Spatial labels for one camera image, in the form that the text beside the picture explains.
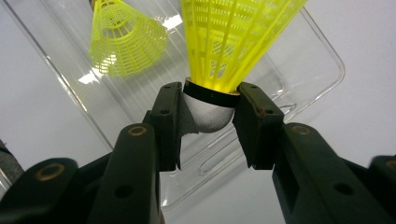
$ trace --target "screw hole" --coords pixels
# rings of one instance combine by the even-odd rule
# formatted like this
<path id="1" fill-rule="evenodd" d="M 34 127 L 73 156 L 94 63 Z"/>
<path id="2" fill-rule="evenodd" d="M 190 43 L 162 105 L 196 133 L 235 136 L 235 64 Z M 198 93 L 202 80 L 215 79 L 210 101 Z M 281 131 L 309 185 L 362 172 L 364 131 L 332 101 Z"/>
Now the screw hole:
<path id="1" fill-rule="evenodd" d="M 339 193 L 344 194 L 344 195 L 352 195 L 353 194 L 353 189 L 344 183 L 338 183 L 335 184 L 334 189 L 337 190 Z"/>
<path id="2" fill-rule="evenodd" d="M 396 161 L 387 161 L 386 165 L 390 170 L 396 171 Z"/>
<path id="3" fill-rule="evenodd" d="M 291 129 L 295 133 L 302 134 L 302 135 L 306 135 L 306 134 L 310 134 L 311 133 L 311 131 L 308 128 L 305 128 L 304 126 L 300 126 L 300 125 L 293 126 Z"/>
<path id="4" fill-rule="evenodd" d="M 134 192 L 134 188 L 132 188 L 132 186 L 122 185 L 116 189 L 115 195 L 119 199 L 124 199 L 124 198 L 128 198 L 129 196 L 131 196 L 131 194 L 133 192 Z"/>
<path id="5" fill-rule="evenodd" d="M 35 174 L 35 178 L 40 180 L 40 181 L 47 181 L 51 180 L 58 175 L 61 175 L 64 172 L 64 165 L 55 162 L 49 165 L 46 165 L 45 167 L 41 168 L 37 173 Z"/>
<path id="6" fill-rule="evenodd" d="M 147 131 L 147 129 L 145 127 L 133 127 L 132 129 L 130 129 L 128 131 L 128 133 L 132 136 L 138 136 L 138 135 L 142 135 L 143 133 L 145 133 Z"/>

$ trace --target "plastic shuttlecock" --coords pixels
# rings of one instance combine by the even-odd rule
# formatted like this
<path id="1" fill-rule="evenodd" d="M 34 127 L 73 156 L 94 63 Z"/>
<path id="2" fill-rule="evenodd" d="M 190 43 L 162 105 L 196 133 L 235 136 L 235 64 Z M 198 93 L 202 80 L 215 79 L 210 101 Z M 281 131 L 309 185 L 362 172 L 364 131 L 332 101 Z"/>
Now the plastic shuttlecock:
<path id="1" fill-rule="evenodd" d="M 165 28 L 121 0 L 92 3 L 89 55 L 102 74 L 126 76 L 152 66 L 167 44 Z"/>
<path id="2" fill-rule="evenodd" d="M 182 11 L 190 61 L 191 82 L 202 90 L 229 94 L 269 49 L 306 0 L 182 0 Z M 206 99 L 187 98 L 189 108 Z M 231 120 L 210 112 L 196 113 L 198 129 Z"/>

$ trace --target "shuttlecock cork base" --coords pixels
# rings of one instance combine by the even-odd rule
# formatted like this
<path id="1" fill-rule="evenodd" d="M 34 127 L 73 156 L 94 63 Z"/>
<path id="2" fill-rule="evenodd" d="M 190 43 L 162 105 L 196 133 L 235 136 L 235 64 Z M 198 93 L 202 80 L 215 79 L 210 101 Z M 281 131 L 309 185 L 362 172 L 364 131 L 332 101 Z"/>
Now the shuttlecock cork base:
<path id="1" fill-rule="evenodd" d="M 196 85 L 186 78 L 184 99 L 200 133 L 214 133 L 223 129 L 232 119 L 239 101 L 239 93 L 213 91 Z"/>

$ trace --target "black plastic bracket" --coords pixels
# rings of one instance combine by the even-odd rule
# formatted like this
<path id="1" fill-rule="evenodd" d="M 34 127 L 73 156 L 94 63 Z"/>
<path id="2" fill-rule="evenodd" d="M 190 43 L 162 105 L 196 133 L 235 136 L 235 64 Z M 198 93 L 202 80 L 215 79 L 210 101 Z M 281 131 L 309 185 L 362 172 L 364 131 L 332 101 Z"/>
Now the black plastic bracket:
<path id="1" fill-rule="evenodd" d="M 154 129 L 148 124 L 130 125 L 120 132 L 88 223 L 160 223 L 155 138 Z"/>
<path id="2" fill-rule="evenodd" d="M 377 156 L 368 169 L 351 161 L 345 162 L 396 223 L 396 157 Z"/>
<path id="3" fill-rule="evenodd" d="M 143 122 L 149 123 L 157 134 L 160 148 L 160 171 L 174 171 L 180 168 L 181 136 L 177 134 L 177 109 L 181 93 L 181 82 L 161 87 L 154 106 Z"/>
<path id="4" fill-rule="evenodd" d="M 273 179 L 287 223 L 394 223 L 313 128 L 290 123 Z"/>
<path id="5" fill-rule="evenodd" d="M 233 126 L 245 152 L 247 166 L 272 170 L 284 114 L 258 86 L 243 82 L 237 90 L 241 96 Z"/>
<path id="6" fill-rule="evenodd" d="M 60 204 L 77 172 L 76 162 L 70 159 L 50 159 L 31 167 L 1 200 L 0 223 L 62 220 L 66 214 Z"/>

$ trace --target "yellow shuttlecock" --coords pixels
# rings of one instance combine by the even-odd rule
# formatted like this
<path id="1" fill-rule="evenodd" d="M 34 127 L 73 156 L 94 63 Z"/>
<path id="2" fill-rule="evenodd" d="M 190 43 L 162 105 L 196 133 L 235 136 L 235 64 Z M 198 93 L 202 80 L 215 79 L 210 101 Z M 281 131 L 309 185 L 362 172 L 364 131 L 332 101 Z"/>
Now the yellow shuttlecock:
<path id="1" fill-rule="evenodd" d="M 121 0 L 92 0 L 89 55 L 102 74 L 126 76 L 152 66 L 167 44 L 165 28 Z"/>
<path id="2" fill-rule="evenodd" d="M 231 93 L 305 2 L 181 0 L 191 70 L 184 92 L 200 132 L 231 120 Z"/>

